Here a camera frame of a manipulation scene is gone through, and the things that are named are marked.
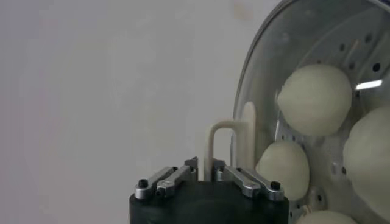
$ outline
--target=steamer basket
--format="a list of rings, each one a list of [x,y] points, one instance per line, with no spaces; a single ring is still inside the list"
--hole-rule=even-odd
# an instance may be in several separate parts
[[[388,223],[353,190],[343,168],[342,150],[349,131],[373,108],[390,104],[390,13],[382,1],[283,1],[272,11],[250,47],[239,81],[234,118],[246,102],[257,109],[254,163],[278,140],[303,146],[310,164],[305,198],[290,202],[290,223],[312,210],[330,209],[358,224]],[[354,88],[382,79],[378,88],[354,90],[352,108],[339,131],[328,137],[307,137],[283,120],[276,97],[285,80],[305,65],[324,63],[343,70]],[[232,163],[237,149],[232,140]]]

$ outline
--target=gray background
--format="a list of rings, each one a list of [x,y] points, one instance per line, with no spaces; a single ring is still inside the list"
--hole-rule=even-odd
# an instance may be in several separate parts
[[[126,223],[137,180],[202,156],[278,0],[2,0],[0,223]],[[216,137],[229,159],[230,132]]]

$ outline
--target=black screw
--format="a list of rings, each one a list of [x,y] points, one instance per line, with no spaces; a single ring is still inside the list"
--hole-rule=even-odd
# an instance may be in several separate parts
[[[271,189],[275,191],[279,191],[280,183],[278,181],[271,181]]]
[[[165,196],[165,190],[163,188],[158,188],[156,191],[156,196],[158,198],[163,198]]]
[[[354,69],[355,69],[355,63],[354,63],[354,62],[351,62],[351,63],[349,64],[348,68],[349,68],[350,70],[354,70]]]
[[[378,72],[380,70],[380,63],[375,63],[373,66],[372,66],[372,71],[373,72]]]
[[[140,188],[147,188],[147,186],[148,186],[147,179],[140,179],[138,181],[138,187],[140,187]]]

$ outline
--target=white dough ball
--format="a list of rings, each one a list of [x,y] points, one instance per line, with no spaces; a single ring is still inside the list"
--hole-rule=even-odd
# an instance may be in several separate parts
[[[277,103],[287,123],[308,136],[338,130],[352,103],[347,76],[329,65],[308,65],[286,80]]]
[[[390,222],[390,107],[378,108],[360,119],[343,153],[355,192]]]
[[[333,211],[313,212],[298,220],[297,224],[356,224],[349,216]]]
[[[269,181],[278,181],[289,200],[305,196],[309,187],[309,163],[294,142],[275,142],[263,153],[256,171]]]

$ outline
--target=white plastic handle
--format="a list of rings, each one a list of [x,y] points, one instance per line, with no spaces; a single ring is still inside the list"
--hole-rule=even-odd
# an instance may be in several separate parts
[[[207,137],[207,147],[204,156],[204,180],[211,181],[213,158],[214,158],[214,136],[217,130],[222,128],[232,129],[236,134],[235,160],[237,167],[254,169],[255,167],[255,123],[256,112],[252,102],[245,104],[240,120],[224,120],[214,124]]]

